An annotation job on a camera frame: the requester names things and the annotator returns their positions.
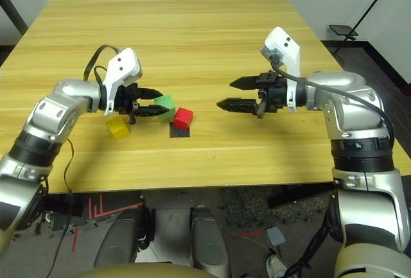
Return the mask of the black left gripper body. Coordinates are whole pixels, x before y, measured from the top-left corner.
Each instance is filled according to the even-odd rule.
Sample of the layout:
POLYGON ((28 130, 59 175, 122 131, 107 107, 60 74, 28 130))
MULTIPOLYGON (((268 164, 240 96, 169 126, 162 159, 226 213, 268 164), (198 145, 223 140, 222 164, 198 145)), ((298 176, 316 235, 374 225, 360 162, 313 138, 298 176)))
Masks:
POLYGON ((129 123, 136 124, 135 112, 138 109, 138 99, 141 98, 141 90, 137 83, 118 87, 114 100, 114 111, 118 114, 128 115, 129 123))

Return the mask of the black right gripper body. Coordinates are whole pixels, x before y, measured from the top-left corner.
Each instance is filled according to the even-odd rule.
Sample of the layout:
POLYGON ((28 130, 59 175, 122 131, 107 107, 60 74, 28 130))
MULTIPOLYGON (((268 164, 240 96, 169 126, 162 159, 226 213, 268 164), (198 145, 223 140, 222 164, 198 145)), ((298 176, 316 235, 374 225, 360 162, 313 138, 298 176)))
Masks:
POLYGON ((269 71, 260 74, 256 80, 258 97, 261 99, 257 108, 257 118, 263 118, 266 113, 276 113, 278 109, 287 106, 286 78, 269 71))

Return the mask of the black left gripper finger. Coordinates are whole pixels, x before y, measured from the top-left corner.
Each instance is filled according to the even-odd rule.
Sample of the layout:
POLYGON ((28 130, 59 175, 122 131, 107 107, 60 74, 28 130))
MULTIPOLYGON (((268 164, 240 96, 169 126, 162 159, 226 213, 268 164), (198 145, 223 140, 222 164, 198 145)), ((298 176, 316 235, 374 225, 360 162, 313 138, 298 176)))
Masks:
POLYGON ((162 93, 155 89, 138 88, 137 90, 137 98, 142 100, 154 100, 155 98, 162 96, 162 93))
POLYGON ((163 107, 161 105, 139 105, 138 107, 133 109, 133 115, 135 117, 155 117, 167 112, 169 112, 169 108, 163 107))

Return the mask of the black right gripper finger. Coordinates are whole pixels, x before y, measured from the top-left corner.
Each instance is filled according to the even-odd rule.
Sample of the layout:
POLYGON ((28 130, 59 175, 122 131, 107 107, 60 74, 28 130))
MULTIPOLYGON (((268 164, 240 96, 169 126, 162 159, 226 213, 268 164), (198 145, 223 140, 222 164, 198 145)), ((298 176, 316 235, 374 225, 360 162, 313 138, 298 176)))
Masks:
POLYGON ((235 113, 256 114, 258 104, 255 99, 226 98, 216 104, 222 110, 235 113))
POLYGON ((259 76, 243 76, 231 82, 229 85, 236 89, 241 89, 243 91, 257 89, 256 82, 259 76))

